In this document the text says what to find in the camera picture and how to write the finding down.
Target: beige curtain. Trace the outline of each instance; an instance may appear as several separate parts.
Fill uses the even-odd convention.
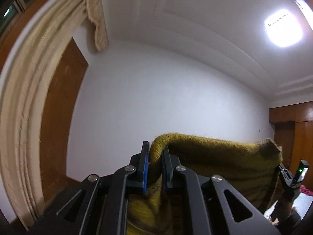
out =
[[[109,46],[106,34],[102,0],[86,0],[87,16],[90,22],[96,26],[94,43],[98,51],[103,51]]]
[[[0,99],[0,167],[12,207],[25,227],[44,210],[39,150],[48,87],[86,17],[85,0],[58,0],[30,31],[6,77]]]

